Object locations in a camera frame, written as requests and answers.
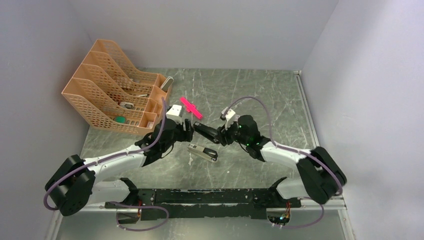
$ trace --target small item in organizer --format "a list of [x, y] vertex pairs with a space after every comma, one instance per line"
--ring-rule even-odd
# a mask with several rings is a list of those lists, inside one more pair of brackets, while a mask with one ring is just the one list
[[168, 92], [168, 89], [174, 82], [174, 78], [172, 76], [169, 76], [160, 86], [160, 89], [162, 89], [164, 92]]
[[196, 106], [191, 104], [185, 97], [182, 96], [179, 100], [182, 102], [182, 104], [184, 104], [188, 113], [193, 113], [199, 120], [203, 118], [203, 115], [196, 109]]
[[119, 103], [119, 106], [123, 107], [124, 109], [133, 109], [134, 108], [134, 103], [126, 102], [126, 101], [121, 101]]
[[147, 128], [148, 129], [151, 129], [151, 128], [153, 128], [153, 122], [152, 121], [149, 121], [148, 123], [147, 123]]
[[113, 120], [120, 124], [125, 124], [125, 122], [127, 121], [124, 116], [116, 116]]

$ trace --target metal edge strip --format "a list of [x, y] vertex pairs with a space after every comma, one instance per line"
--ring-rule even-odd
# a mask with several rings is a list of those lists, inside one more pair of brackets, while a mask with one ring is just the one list
[[92, 212], [92, 213], [137, 213], [137, 208], [105, 208], [105, 203], [94, 203], [86, 205], [83, 207], [80, 212]]
[[50, 220], [50, 225], [47, 230], [47, 234], [45, 235], [45, 240], [55, 240], [58, 236], [59, 228], [62, 223], [62, 216], [60, 211], [54, 211], [53, 216]]
[[[309, 132], [310, 135], [312, 137], [312, 143], [314, 145], [314, 147], [319, 146], [320, 143], [318, 141], [318, 136], [317, 136], [317, 132], [315, 130], [315, 126], [314, 126], [314, 122], [312, 121], [312, 116], [311, 116], [311, 111], [309, 110], [309, 106], [308, 106], [308, 101], [305, 95], [305, 91], [304, 91], [304, 87], [302, 85], [302, 80], [301, 80], [301, 76], [299, 75], [299, 71], [297, 72], [293, 72], [294, 76], [296, 78], [297, 81], [297, 89], [299, 90], [299, 93], [301, 95], [301, 101], [303, 103], [303, 110], [307, 116], [306, 121], [307, 124], [309, 126]], [[343, 205], [344, 207], [341, 209], [340, 206], [328, 206], [328, 204], [332, 203], [333, 201], [343, 201]], [[317, 208], [316, 206], [310, 206], [310, 207], [304, 207], [303, 209], [305, 210], [312, 210]], [[346, 240], [354, 240], [355, 239], [355, 234], [354, 234], [354, 230], [352, 229], [352, 225], [351, 225], [351, 221], [349, 219], [349, 215], [348, 215], [348, 209], [346, 208], [345, 205], [345, 200], [343, 199], [343, 197], [338, 196], [338, 197], [333, 197], [332, 199], [330, 199], [327, 204], [325, 204], [325, 209], [327, 210], [332, 210], [338, 209], [338, 215], [340, 217], [340, 223], [341, 223], [341, 227], [343, 229], [343, 233], [344, 233], [344, 237]]]
[[338, 216], [340, 217], [341, 227], [344, 233], [344, 239], [355, 240], [355, 233], [351, 225], [351, 220], [348, 215], [347, 209], [338, 210]]

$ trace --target cable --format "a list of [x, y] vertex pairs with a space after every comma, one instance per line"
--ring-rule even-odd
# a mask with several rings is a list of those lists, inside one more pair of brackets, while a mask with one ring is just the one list
[[[314, 160], [315, 162], [317, 162], [324, 170], [326, 170], [330, 174], [330, 176], [336, 182], [336, 184], [338, 186], [338, 193], [336, 193], [336, 196], [339, 196], [339, 195], [341, 195], [343, 193], [343, 187], [342, 187], [342, 184], [340, 183], [339, 179], [336, 177], [336, 175], [322, 161], [320, 161], [318, 158], [312, 156], [311, 154], [309, 154], [307, 152], [304, 152], [302, 150], [297, 150], [297, 149], [294, 149], [294, 148], [291, 148], [291, 147], [279, 145], [277, 142], [274, 141], [274, 139], [273, 139], [272, 122], [271, 122], [271, 115], [270, 115], [270, 112], [268, 111], [268, 108], [265, 106], [265, 104], [260, 99], [254, 97], [254, 96], [243, 96], [243, 97], [240, 97], [240, 98], [236, 99], [235, 101], [233, 101], [229, 105], [229, 107], [227, 107], [227, 109], [223, 113], [223, 116], [227, 115], [227, 112], [231, 109], [231, 107], [234, 106], [238, 101], [240, 101], [242, 99], [253, 99], [253, 100], [256, 100], [256, 101], [258, 101], [262, 105], [263, 109], [265, 109], [266, 116], [267, 116], [268, 122], [269, 122], [269, 139], [270, 139], [271, 143], [274, 146], [276, 146], [277, 148], [282, 149], [282, 150], [290, 151], [292, 153], [302, 154], [302, 155], [307, 156], [308, 158]], [[287, 229], [300, 229], [300, 228], [306, 228], [306, 227], [309, 227], [309, 226], [312, 226], [312, 225], [318, 223], [324, 217], [324, 206], [321, 205], [321, 204], [319, 206], [322, 209], [321, 216], [319, 216], [319, 218], [316, 219], [315, 221], [310, 222], [310, 223], [307, 223], [307, 224], [303, 224], [303, 225], [298, 225], [298, 226], [283, 226], [283, 228], [287, 228]]]
[[[143, 203], [141, 200], [138, 200], [138, 205], [141, 206]], [[139, 208], [137, 211], [137, 217], [141, 217], [142, 216], [142, 210]]]
[[[63, 181], [65, 181], [70, 176], [73, 176], [75, 173], [77, 173], [77, 172], [79, 172], [81, 170], [87, 169], [87, 168], [89, 168], [89, 167], [91, 167], [93, 165], [97, 165], [97, 164], [103, 163], [105, 161], [109, 161], [109, 160], [114, 159], [114, 158], [117, 158], [117, 157], [121, 157], [121, 156], [124, 156], [124, 155], [130, 155], [130, 154], [138, 154], [138, 153], [144, 152], [144, 151], [152, 148], [159, 141], [159, 138], [161, 138], [162, 132], [163, 132], [164, 127], [165, 127], [165, 119], [166, 119], [166, 116], [167, 116], [167, 112], [166, 112], [167, 111], [166, 110], [167, 109], [166, 108], [167, 103], [165, 102], [165, 99], [163, 97], [162, 97], [162, 104], [163, 104], [163, 108], [162, 108], [162, 115], [163, 115], [162, 124], [160, 125], [159, 133], [157, 134], [156, 139], [150, 145], [145, 146], [145, 147], [143, 147], [143, 148], [141, 148], [139, 150], [129, 151], [128, 153], [127, 152], [116, 153], [116, 154], [107, 156], [105, 158], [102, 158], [102, 159], [100, 159], [97, 162], [95, 162], [95, 161], [94, 162], [90, 162], [88, 164], [84, 164], [84, 165], [82, 165], [80, 167], [77, 167], [75, 170], [70, 171], [68, 174], [66, 174], [65, 176], [63, 176], [59, 180], [57, 180], [55, 183], [53, 183], [50, 186], [50, 188], [45, 192], [45, 195], [44, 195], [44, 198], [43, 198], [43, 204], [44, 204], [45, 208], [48, 209], [48, 210], [51, 210], [51, 211], [58, 210], [58, 207], [51, 207], [49, 205], [49, 203], [47, 202], [47, 199], [48, 199], [50, 193], [52, 193], [53, 189], [55, 189], [57, 186], [59, 186], [59, 184], [61, 184]], [[129, 207], [129, 208], [136, 208], [136, 209], [161, 209], [161, 210], [165, 211], [166, 212], [166, 219], [161, 224], [158, 224], [157, 226], [146, 228], [147, 230], [152, 230], [152, 229], [155, 229], [155, 228], [158, 228], [158, 227], [162, 226], [163, 224], [165, 224], [168, 221], [168, 218], [169, 218], [169, 212], [165, 208], [160, 207], [160, 206], [129, 206], [129, 205], [123, 205], [123, 204], [120, 204], [120, 203], [117, 203], [117, 202], [113, 202], [113, 203], [115, 205], [117, 205], [117, 206], [122, 205], [121, 207]], [[138, 229], [130, 229], [130, 228], [125, 228], [125, 227], [120, 227], [120, 228], [125, 229], [125, 230], [128, 230], [128, 231], [133, 231], [134, 230], [135, 232], [140, 232], [140, 231], [138, 231]]]
[[289, 201], [287, 201], [286, 203], [285, 203], [285, 215], [286, 216], [290, 216], [290, 213], [291, 213], [291, 207], [290, 207], [290, 202]]
[[164, 211], [166, 213], [166, 218], [161, 223], [159, 223], [156, 226], [152, 226], [152, 227], [148, 227], [148, 228], [143, 228], [143, 229], [134, 229], [134, 228], [127, 228], [127, 227], [122, 226], [119, 223], [118, 215], [116, 215], [116, 226], [118, 228], [123, 229], [123, 230], [126, 230], [126, 231], [131, 231], [131, 232], [145, 232], [145, 231], [157, 229], [160, 226], [162, 226], [165, 223], [167, 223], [168, 219], [170, 219], [170, 212], [166, 208], [161, 207], [161, 206], [130, 206], [130, 205], [121, 204], [121, 203], [116, 202], [116, 201], [111, 201], [111, 203], [112, 204], [115, 204], [116, 206], [123, 207], [123, 208], [129, 208], [129, 209], [160, 209], [160, 210], [162, 210], [162, 211]]
[[240, 148], [243, 149], [246, 153], [249, 153], [243, 146], [242, 144], [239, 142], [238, 145], [240, 145]]
[[325, 169], [330, 174], [330, 176], [334, 179], [335, 183], [337, 184], [337, 186], [338, 186], [338, 193], [336, 195], [341, 195], [343, 193], [343, 187], [342, 187], [342, 184], [340, 183], [339, 179], [336, 177], [336, 175], [322, 161], [320, 161], [318, 158], [312, 156], [311, 154], [309, 154], [307, 152], [304, 152], [304, 151], [301, 151], [301, 150], [297, 150], [297, 149], [294, 149], [294, 148], [291, 148], [291, 147], [287, 147], [287, 146], [282, 146], [282, 145], [277, 144], [277, 142], [274, 141], [274, 139], [273, 139], [273, 130], [272, 130], [272, 122], [271, 122], [271, 115], [270, 115], [270, 112], [268, 111], [268, 108], [265, 106], [265, 104], [260, 99], [254, 97], [254, 96], [243, 96], [243, 97], [240, 97], [239, 99], [233, 101], [230, 104], [230, 106], [225, 110], [225, 112], [223, 113], [223, 115], [225, 116], [227, 114], [227, 112], [230, 110], [230, 108], [234, 104], [236, 104], [238, 101], [240, 101], [242, 99], [254, 99], [254, 100], [258, 101], [262, 105], [262, 107], [265, 109], [265, 112], [266, 112], [266, 115], [267, 115], [268, 121], [269, 121], [269, 139], [271, 140], [271, 142], [272, 142], [272, 144], [274, 146], [276, 146], [277, 148], [282, 149], [282, 150], [290, 151], [292, 153], [297, 153], [297, 154], [305, 155], [308, 158], [310, 158], [310, 159], [314, 160], [315, 162], [317, 162], [323, 169]]

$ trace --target table surface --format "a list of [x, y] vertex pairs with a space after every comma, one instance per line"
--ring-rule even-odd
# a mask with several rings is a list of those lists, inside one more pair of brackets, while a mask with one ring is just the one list
[[[243, 69], [165, 69], [144, 68], [145, 72], [172, 76], [175, 82], [169, 103], [181, 104], [186, 97], [203, 114], [197, 120], [184, 111], [183, 118], [199, 121], [213, 128], [222, 126], [220, 112], [233, 100], [244, 96], [260, 98], [271, 113], [274, 139], [284, 145], [314, 147], [312, 131], [299, 85], [292, 71]], [[269, 121], [262, 106], [254, 100], [242, 100], [233, 110], [238, 115], [252, 115], [261, 133], [269, 136]], [[98, 157], [128, 147], [141, 136], [90, 128], [82, 158]], [[219, 146], [195, 133], [192, 143], [214, 149], [219, 161], [209, 162], [187, 151], [188, 142], [175, 143], [173, 151], [146, 167], [135, 168], [108, 179], [129, 178], [138, 188], [268, 188], [281, 177], [298, 178], [280, 164], [252, 159], [238, 144]], [[315, 210], [293, 213], [290, 225], [310, 223], [319, 216]], [[130, 227], [146, 228], [158, 221], [142, 221]], [[114, 213], [79, 212], [62, 220], [57, 239], [345, 239], [337, 210], [326, 211], [316, 225], [303, 229], [281, 230], [266, 220], [246, 217], [176, 218], [161, 228], [148, 232], [127, 232], [115, 227]]]
[[[186, 97], [203, 114], [198, 120], [184, 110], [183, 118], [217, 128], [223, 125], [221, 111], [240, 97], [260, 98], [271, 113], [274, 139], [296, 148], [313, 148], [311, 131], [305, 114], [298, 83], [292, 71], [242, 69], [164, 69], [143, 71], [172, 76], [169, 104], [181, 104]], [[232, 109], [238, 115], [252, 115], [260, 132], [269, 137], [269, 121], [263, 107], [244, 99]], [[141, 136], [90, 128], [82, 158], [98, 157], [134, 144]], [[192, 143], [218, 152], [212, 163], [187, 151], [188, 142], [176, 142], [173, 151], [146, 167], [135, 168], [108, 180], [129, 178], [138, 188], [267, 188], [282, 177], [294, 176], [283, 165], [263, 163], [249, 156], [236, 143], [222, 147], [194, 133]]]

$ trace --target silver stapler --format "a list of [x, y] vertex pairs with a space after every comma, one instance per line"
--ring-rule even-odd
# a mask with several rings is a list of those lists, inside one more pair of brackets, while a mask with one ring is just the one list
[[189, 144], [187, 147], [187, 151], [196, 156], [204, 158], [212, 163], [218, 162], [218, 153], [215, 150], [212, 150], [207, 147], [199, 146], [196, 144]]

